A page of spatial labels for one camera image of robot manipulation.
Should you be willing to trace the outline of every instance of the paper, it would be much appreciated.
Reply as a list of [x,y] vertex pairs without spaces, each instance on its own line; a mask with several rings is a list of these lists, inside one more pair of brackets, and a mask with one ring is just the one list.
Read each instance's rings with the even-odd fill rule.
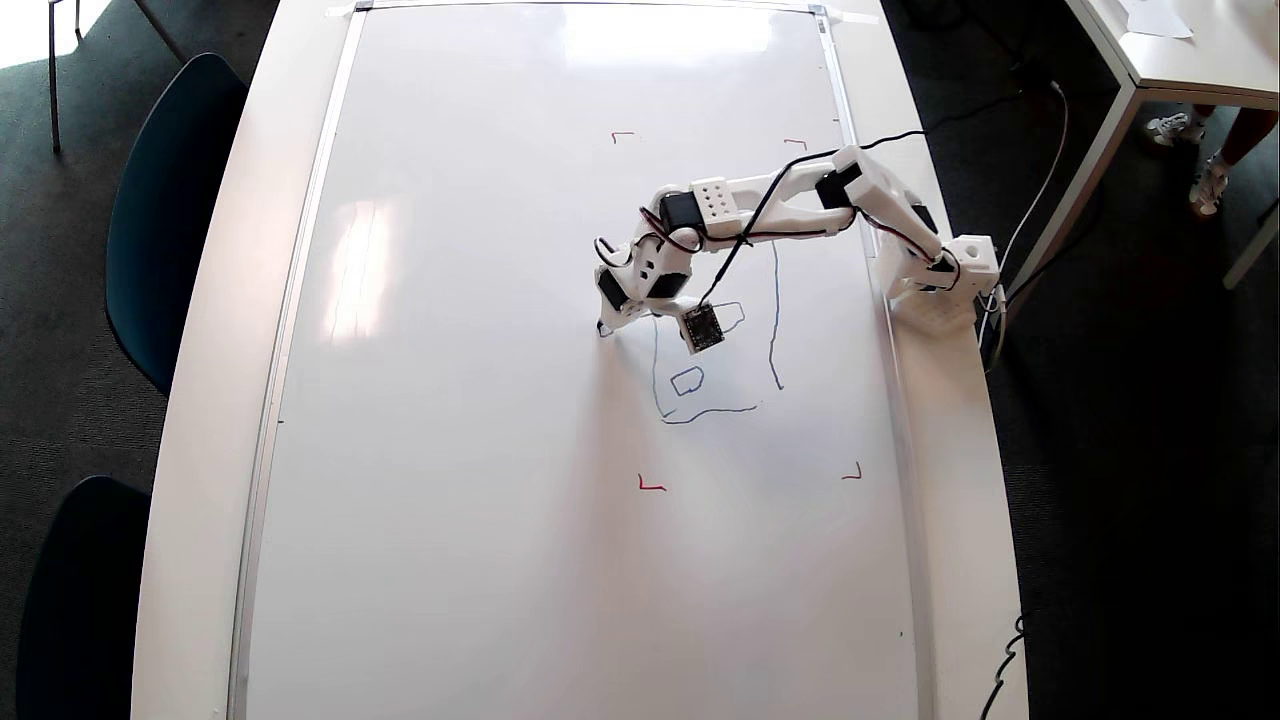
[[1129,13],[1125,27],[1129,32],[1155,35],[1156,37],[1190,37],[1192,28],[1178,17],[1169,0],[1120,0]]

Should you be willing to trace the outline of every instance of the chair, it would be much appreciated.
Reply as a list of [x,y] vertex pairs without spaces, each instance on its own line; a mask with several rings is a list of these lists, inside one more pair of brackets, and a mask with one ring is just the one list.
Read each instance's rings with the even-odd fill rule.
[[18,720],[129,716],[133,633],[151,498],[111,478],[63,500],[18,637]]
[[[54,49],[54,5],[61,1],[63,0],[49,0],[49,115],[54,126],[55,155],[63,151],[63,141],[60,133],[58,132],[58,53]],[[156,35],[160,36],[160,40],[164,41],[165,46],[169,47],[169,51],[173,53],[173,56],[177,58],[179,63],[187,64],[187,55],[178,47],[178,44],[173,41],[169,32],[164,29],[164,26],[160,24],[160,20],[156,18],[155,13],[151,12],[151,8],[147,8],[147,4],[142,0],[133,0],[133,4],[142,12],[142,17],[151,23],[151,27],[156,31]],[[84,38],[79,32],[79,0],[76,0],[76,41],[79,42],[81,40]]]
[[106,318],[124,354],[166,396],[247,94],[220,56],[192,58],[151,109],[115,193]]

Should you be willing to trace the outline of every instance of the whiteboard frame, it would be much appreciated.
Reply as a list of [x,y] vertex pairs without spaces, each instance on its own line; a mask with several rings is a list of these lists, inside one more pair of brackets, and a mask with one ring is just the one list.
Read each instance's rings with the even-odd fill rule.
[[[268,491],[270,486],[271,460],[275,448],[275,430],[279,425],[280,400],[284,393],[284,377],[288,369],[289,348],[297,319],[298,300],[306,275],[307,258],[315,232],[320,195],[324,188],[329,156],[337,137],[338,120],[355,67],[360,38],[364,33],[365,17],[372,10],[397,8],[440,6],[440,5],[677,5],[710,8],[746,8],[786,13],[810,14],[815,19],[815,29],[827,70],[831,78],[832,95],[840,118],[841,137],[845,143],[854,143],[855,131],[845,78],[840,68],[832,37],[832,19],[824,5],[800,5],[792,3],[773,3],[756,0],[357,0],[342,10],[329,14],[349,14],[351,22],[343,40],[342,54],[334,74],[333,91],[325,108],[320,140],[312,161],[298,231],[294,238],[293,256],[284,286],[284,304],[276,325],[275,348],[271,355],[266,388],[264,393],[262,419],[259,428],[257,447],[253,459],[253,474],[250,480],[248,503],[246,507],[244,532],[241,546],[239,582],[236,592],[236,610],[232,628],[230,673],[228,682],[227,716],[233,720],[247,720],[244,698],[248,696],[248,646],[252,637],[253,600],[257,585],[257,569],[261,553],[264,521],[266,516]],[[888,395],[890,420],[895,439],[897,460],[899,491],[902,502],[902,521],[906,533],[906,557],[909,592],[911,598],[913,634],[915,639],[916,673],[916,711],[918,717],[932,719],[936,714],[933,623],[929,612],[931,588],[928,564],[924,557],[925,541],[923,511],[919,498],[906,395],[901,368],[899,364],[897,342],[893,336],[890,300],[881,287],[872,259],[878,256],[879,237],[864,220],[856,223],[863,240],[864,255],[868,258],[867,270],[873,300],[879,299],[879,311],[876,313],[881,329],[881,359],[883,363],[886,391]]]

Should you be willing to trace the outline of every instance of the metal chair leg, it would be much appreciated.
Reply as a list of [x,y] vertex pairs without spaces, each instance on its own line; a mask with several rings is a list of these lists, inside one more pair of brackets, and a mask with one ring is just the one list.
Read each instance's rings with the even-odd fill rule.
[[163,24],[160,24],[160,20],[156,19],[155,14],[151,12],[151,8],[147,8],[147,4],[143,3],[142,0],[133,0],[133,4],[138,6],[138,10],[142,10],[142,15],[147,19],[148,23],[151,23],[151,27],[155,28],[156,35],[159,35],[160,40],[163,40],[164,44],[169,47],[169,51],[173,53],[173,56],[177,58],[179,63],[186,65],[189,58],[186,54],[183,54],[182,50],[178,49],[178,44],[173,41],[173,37],[169,36],[169,32],[164,29]]
[[54,154],[63,151],[58,132],[58,51],[54,47],[54,0],[49,3],[49,117],[54,124]]

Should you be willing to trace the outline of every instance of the table leg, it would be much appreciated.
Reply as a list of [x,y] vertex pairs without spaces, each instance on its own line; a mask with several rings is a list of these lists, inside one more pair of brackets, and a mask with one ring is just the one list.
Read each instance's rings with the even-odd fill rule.
[[1079,218],[1080,210],[1084,209],[1084,205],[1089,201],[1089,196],[1093,195],[1093,188],[1102,179],[1102,173],[1111,164],[1111,158],[1115,155],[1116,147],[1120,146],[1120,141],[1124,140],[1125,131],[1129,129],[1129,123],[1133,120],[1133,115],[1138,111],[1139,105],[1142,105],[1142,94],[1138,92],[1138,88],[1132,82],[1121,82],[1120,90],[1111,102],[1111,109],[1107,111],[1107,117],[1103,118],[1102,127],[1098,128],[1098,135],[1094,136],[1093,143],[1089,145],[1089,151],[1084,154],[1080,168],[1066,187],[1066,193],[1059,201],[1057,209],[1053,210],[1053,215],[1050,218],[1048,225],[1044,227],[1044,232],[1036,241],[1036,247],[1032,247],[1027,260],[1018,269],[1018,275],[1014,278],[1010,292],[1019,292],[1019,302],[1009,309],[1010,319],[1018,314],[1018,309],[1027,302],[1032,290],[1034,290],[1033,287],[1028,287],[1024,291],[1019,291],[1018,288],[1027,284],[1027,279],[1032,273],[1061,247],[1066,233],[1071,231],[1071,225]]
[[1253,263],[1257,261],[1258,255],[1262,255],[1267,245],[1271,245],[1271,241],[1276,238],[1277,232],[1280,232],[1280,206],[1272,202],[1271,213],[1267,215],[1266,222],[1262,223],[1258,234],[1253,236],[1248,247],[1236,258],[1231,269],[1226,272],[1226,277],[1222,278],[1222,287],[1234,290],[1239,284],[1240,278],[1244,277],[1244,273],[1248,273]]
[[173,36],[170,36],[169,31],[166,31],[164,26],[160,24],[160,20],[156,18],[155,13],[151,12],[151,8],[147,6],[145,0],[133,0],[133,4],[137,5],[138,10],[142,12],[142,17],[145,17],[147,22],[151,23],[151,27],[155,28],[156,35],[160,36],[160,40],[164,41],[169,51],[173,53],[173,56],[178,59],[178,63],[186,65],[187,60],[189,60],[191,58],[188,58],[187,54],[178,47],[178,44],[174,42]]
[[63,151],[58,132],[58,49],[54,47],[54,4],[49,4],[49,118],[54,126],[54,154]]

